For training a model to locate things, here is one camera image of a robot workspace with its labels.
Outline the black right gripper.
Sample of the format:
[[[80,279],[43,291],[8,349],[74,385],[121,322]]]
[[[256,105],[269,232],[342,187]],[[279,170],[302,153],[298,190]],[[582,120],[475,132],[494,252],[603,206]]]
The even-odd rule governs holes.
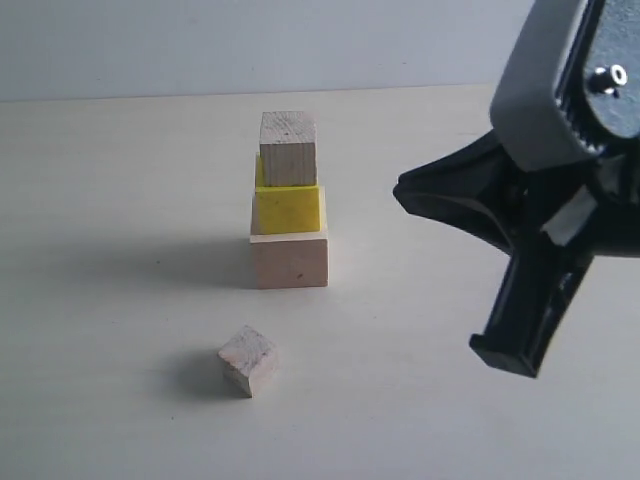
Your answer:
[[[513,252],[485,329],[469,340],[487,366],[536,377],[591,254],[638,257],[639,207],[615,197],[598,177],[603,171],[587,161],[524,172],[488,133],[399,176],[393,195],[411,215],[507,254],[536,236],[556,246]]]

